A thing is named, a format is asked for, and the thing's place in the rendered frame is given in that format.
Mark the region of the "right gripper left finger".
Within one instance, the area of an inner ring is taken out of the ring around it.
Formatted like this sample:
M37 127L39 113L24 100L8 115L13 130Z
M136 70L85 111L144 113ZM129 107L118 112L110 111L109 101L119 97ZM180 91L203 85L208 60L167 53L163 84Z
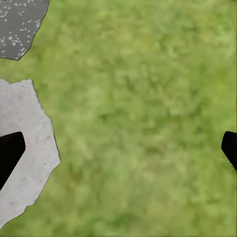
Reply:
M0 137L0 190L25 152L25 149L25 140L21 132Z

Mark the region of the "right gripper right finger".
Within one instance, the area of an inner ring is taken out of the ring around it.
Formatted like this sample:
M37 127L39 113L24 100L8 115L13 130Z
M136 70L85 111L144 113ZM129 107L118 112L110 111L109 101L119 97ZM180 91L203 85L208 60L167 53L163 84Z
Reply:
M226 131L221 149L237 171L237 133Z

